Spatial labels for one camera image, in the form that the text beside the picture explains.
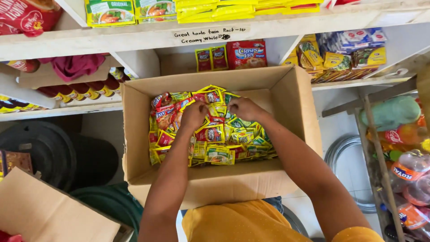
open cardboard box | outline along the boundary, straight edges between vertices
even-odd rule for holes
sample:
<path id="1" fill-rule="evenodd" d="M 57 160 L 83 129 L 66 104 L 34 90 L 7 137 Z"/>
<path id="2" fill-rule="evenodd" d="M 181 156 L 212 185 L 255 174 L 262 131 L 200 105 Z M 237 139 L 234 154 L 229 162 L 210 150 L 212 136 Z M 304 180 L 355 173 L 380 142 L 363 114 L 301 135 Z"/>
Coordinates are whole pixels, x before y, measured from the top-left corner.
<path id="1" fill-rule="evenodd" d="M 0 230 L 25 242 L 127 242 L 134 232 L 19 168 L 0 182 L 0 196 Z"/>
<path id="2" fill-rule="evenodd" d="M 69 85 L 73 83 L 104 81 L 108 78 L 111 67 L 121 67 L 122 65 L 113 57 L 106 56 L 106 60 L 98 67 L 98 70 L 92 75 L 83 75 L 76 80 L 64 82 L 52 68 L 51 63 L 41 64 L 35 73 L 25 73 L 18 71 L 19 86 L 23 88 L 36 89 L 39 87 Z"/>
<path id="3" fill-rule="evenodd" d="M 195 91 L 210 84 L 251 98 L 322 155 L 310 76 L 300 67 L 214 71 L 128 81 L 121 86 L 126 139 L 123 169 L 129 191 L 143 206 L 157 174 L 148 155 L 151 100 L 166 91 Z M 181 209 L 276 197 L 297 189 L 278 159 L 190 168 L 188 178 Z"/>

floor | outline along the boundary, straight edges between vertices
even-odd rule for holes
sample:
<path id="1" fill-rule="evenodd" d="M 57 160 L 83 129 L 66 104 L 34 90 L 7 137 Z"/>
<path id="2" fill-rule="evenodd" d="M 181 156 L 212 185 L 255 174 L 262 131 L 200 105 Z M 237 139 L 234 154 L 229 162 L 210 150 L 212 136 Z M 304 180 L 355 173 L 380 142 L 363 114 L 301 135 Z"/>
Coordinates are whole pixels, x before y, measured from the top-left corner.
<path id="1" fill-rule="evenodd" d="M 321 111 L 356 99 L 356 89 L 321 90 L 315 91 L 313 96 L 325 155 L 326 150 L 336 139 L 346 134 L 358 134 L 358 130 L 353 115 L 348 115 L 346 112 L 343 112 L 338 115 L 322 118 Z M 82 134 L 105 139 L 116 147 L 118 154 L 123 154 L 124 135 L 122 111 L 85 114 L 83 117 Z M 119 162 L 119 164 L 120 167 L 110 184 L 123 181 L 124 173 L 121 168 L 122 163 Z M 372 201 L 369 177 L 360 146 L 352 147 L 342 154 L 338 160 L 337 174 L 339 180 L 345 185 L 351 196 L 358 198 L 362 202 Z M 312 203 L 303 191 L 299 189 L 294 193 L 283 196 L 283 204 L 299 217 L 311 238 L 323 237 Z M 365 216 L 372 228 L 381 234 L 377 215 L 366 214 Z M 182 231 L 181 220 L 182 217 L 179 214 L 177 219 L 178 236 L 179 241 L 183 242 L 186 241 L 186 237 Z"/>

yellow shirt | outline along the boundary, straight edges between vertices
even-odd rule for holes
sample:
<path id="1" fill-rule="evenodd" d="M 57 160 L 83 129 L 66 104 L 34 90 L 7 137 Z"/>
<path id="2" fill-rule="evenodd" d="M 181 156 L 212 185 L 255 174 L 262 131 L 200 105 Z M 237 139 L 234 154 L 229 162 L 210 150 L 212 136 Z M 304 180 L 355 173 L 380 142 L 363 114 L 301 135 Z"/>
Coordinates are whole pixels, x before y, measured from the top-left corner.
<path id="1" fill-rule="evenodd" d="M 182 220 L 182 227 L 189 242 L 311 242 L 293 230 L 282 214 L 263 200 L 190 209 Z M 353 227 L 339 232 L 332 242 L 383 240 L 371 229 Z"/>

person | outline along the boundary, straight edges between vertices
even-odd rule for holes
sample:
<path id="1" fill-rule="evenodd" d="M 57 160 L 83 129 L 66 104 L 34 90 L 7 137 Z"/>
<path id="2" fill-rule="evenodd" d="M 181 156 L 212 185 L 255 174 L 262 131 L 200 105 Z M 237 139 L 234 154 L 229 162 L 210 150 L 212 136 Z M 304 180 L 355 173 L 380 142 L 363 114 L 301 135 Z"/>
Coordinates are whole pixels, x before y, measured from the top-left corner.
<path id="1" fill-rule="evenodd" d="M 257 121 L 262 125 L 285 172 L 312 201 L 326 241 L 383 241 L 371 230 L 342 183 L 305 142 L 248 98 L 232 99 L 227 108 L 243 120 Z M 190 138 L 201 126 L 207 112 L 207 106 L 200 101 L 184 110 L 181 127 L 149 190 L 139 242 L 178 241 L 176 217 L 187 189 Z M 263 200 L 190 209 L 182 226 L 190 242 L 310 242 L 291 229 L 283 215 Z"/>

towel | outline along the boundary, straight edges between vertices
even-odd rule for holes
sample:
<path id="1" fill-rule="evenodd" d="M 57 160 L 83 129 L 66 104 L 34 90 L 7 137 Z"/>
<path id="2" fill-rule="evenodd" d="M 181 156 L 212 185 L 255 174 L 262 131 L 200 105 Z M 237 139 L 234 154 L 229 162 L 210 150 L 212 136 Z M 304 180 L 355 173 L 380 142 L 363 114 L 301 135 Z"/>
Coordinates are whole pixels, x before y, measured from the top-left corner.
<path id="1" fill-rule="evenodd" d="M 97 71 L 106 58 L 101 54 L 40 58 L 42 64 L 51 63 L 57 75 L 65 82 Z"/>

